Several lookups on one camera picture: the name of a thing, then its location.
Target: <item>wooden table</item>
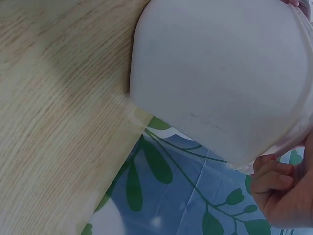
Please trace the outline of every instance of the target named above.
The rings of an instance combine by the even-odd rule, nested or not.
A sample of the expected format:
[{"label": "wooden table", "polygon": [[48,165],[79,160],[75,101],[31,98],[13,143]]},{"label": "wooden table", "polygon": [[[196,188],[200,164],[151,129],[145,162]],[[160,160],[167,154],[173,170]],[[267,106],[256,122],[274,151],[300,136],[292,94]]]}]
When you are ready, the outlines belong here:
[{"label": "wooden table", "polygon": [[79,235],[151,116],[128,96],[148,0],[0,0],[0,234]]}]

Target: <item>plastic jug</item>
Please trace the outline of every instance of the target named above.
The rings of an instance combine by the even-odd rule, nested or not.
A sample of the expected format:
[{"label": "plastic jug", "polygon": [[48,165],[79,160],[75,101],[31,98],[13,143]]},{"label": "plastic jug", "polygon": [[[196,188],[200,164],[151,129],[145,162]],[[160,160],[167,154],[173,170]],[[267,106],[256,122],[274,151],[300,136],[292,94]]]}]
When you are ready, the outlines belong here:
[{"label": "plastic jug", "polygon": [[240,169],[312,128],[312,45],[301,10],[277,0],[152,0],[131,98]]}]

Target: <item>fingernail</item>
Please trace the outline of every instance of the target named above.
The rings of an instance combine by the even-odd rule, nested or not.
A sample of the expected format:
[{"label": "fingernail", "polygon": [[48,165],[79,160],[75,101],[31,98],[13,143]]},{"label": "fingernail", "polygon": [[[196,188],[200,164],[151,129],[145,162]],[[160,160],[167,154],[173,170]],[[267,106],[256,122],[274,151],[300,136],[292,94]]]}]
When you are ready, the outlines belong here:
[{"label": "fingernail", "polygon": [[292,165],[286,163],[279,163],[277,167],[283,171],[288,171],[290,170],[290,168],[292,168]]},{"label": "fingernail", "polygon": [[293,181],[293,178],[288,175],[280,175],[279,180],[284,184],[290,184]]},{"label": "fingernail", "polygon": [[269,155],[263,156],[262,162],[267,163],[267,162],[270,161],[270,160],[276,160],[276,159],[277,159],[276,155],[274,155],[274,154],[269,154]]},{"label": "fingernail", "polygon": [[290,3],[294,6],[299,6],[299,1],[298,0],[291,0]]}]

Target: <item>green leaf print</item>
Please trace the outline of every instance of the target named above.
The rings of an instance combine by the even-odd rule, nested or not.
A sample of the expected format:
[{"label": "green leaf print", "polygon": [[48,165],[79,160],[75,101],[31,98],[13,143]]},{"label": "green leaf print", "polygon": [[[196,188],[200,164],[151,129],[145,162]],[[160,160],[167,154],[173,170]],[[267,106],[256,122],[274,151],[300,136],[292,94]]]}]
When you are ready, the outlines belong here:
[{"label": "green leaf print", "polygon": [[212,216],[206,205],[206,212],[204,213],[203,219],[202,219],[202,231],[203,235],[223,235],[224,229],[221,225],[221,223]]},{"label": "green leaf print", "polygon": [[109,189],[107,190],[106,194],[103,196],[103,198],[101,199],[99,205],[97,206],[96,210],[94,211],[95,213],[97,211],[99,211],[108,201],[108,199],[111,197],[114,189],[115,189],[115,185],[117,184],[117,181],[119,179],[119,177],[121,177],[121,175],[125,172],[125,170],[127,169],[128,164],[127,162],[125,162],[121,169],[119,170],[117,176],[115,177],[115,179],[113,180],[112,184],[110,185]]},{"label": "green leaf print", "polygon": [[148,125],[148,127],[157,129],[157,130],[167,130],[171,128],[170,125],[166,124],[164,121],[158,119],[157,117],[153,117]]},{"label": "green leaf print", "polygon": [[172,170],[160,151],[153,144],[146,141],[143,136],[140,137],[139,141],[155,178],[164,184],[171,183],[173,180]]},{"label": "green leaf print", "polygon": [[246,191],[251,194],[251,184],[252,184],[252,177],[249,175],[246,175],[246,179],[245,179],[245,186],[246,186]]},{"label": "green leaf print", "polygon": [[289,164],[298,165],[302,162],[302,157],[298,154],[297,150],[293,150],[290,153]]},{"label": "green leaf print", "polygon": [[92,224],[87,224],[81,235],[92,235]]},{"label": "green leaf print", "polygon": [[270,225],[264,219],[256,219],[244,222],[249,235],[271,235]]},{"label": "green leaf print", "polygon": [[228,205],[236,205],[238,203],[241,203],[244,199],[245,199],[245,197],[243,196],[241,189],[238,188],[238,189],[232,191],[227,196],[226,203]]},{"label": "green leaf print", "polygon": [[142,192],[138,172],[134,161],[130,162],[130,167],[126,182],[126,197],[132,211],[138,212],[142,208]]},{"label": "green leaf print", "polygon": [[256,205],[251,204],[244,208],[244,213],[253,213],[253,212],[256,212],[257,210],[258,210],[258,207]]}]

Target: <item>plastic tablecloth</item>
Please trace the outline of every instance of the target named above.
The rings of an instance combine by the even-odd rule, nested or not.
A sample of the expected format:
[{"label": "plastic tablecloth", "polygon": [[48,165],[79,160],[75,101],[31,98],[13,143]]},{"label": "plastic tablecloth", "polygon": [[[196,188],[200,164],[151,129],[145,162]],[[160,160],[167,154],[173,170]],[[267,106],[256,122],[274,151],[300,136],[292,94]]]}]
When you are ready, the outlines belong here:
[{"label": "plastic tablecloth", "polygon": [[[303,149],[281,161],[298,164]],[[251,178],[154,117],[82,235],[306,235],[277,229],[250,195]]]}]

